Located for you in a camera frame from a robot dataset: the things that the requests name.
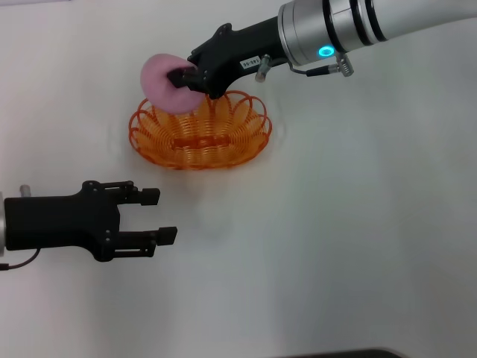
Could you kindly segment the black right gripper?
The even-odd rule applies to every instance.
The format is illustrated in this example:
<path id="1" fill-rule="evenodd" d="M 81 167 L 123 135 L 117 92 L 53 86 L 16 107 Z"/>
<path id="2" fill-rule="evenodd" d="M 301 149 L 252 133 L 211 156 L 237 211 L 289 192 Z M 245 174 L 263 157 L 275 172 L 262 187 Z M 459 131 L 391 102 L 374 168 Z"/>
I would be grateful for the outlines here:
<path id="1" fill-rule="evenodd" d="M 192 51 L 188 61 L 196 68 L 173 69 L 166 76 L 178 89 L 187 87 L 216 99 L 234 81 L 257 73 L 265 55 L 271 58 L 273 66 L 287 62 L 277 23 L 258 23 L 239 31 L 227 23 Z"/>

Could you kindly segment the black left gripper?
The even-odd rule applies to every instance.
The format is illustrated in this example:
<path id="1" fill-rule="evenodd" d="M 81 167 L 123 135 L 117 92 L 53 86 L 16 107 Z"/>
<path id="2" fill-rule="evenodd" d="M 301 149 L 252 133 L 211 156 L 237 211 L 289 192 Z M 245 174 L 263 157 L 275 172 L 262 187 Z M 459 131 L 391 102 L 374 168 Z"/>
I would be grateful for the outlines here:
<path id="1" fill-rule="evenodd" d="M 74 195 L 6 198 L 6 249 L 75 246 L 86 249 L 99 262 L 153 257 L 156 247 L 174 244 L 177 228 L 119 232 L 117 205 L 155 206 L 159 197 L 159 189 L 140 190 L 127 180 L 100 185 L 86 182 Z"/>

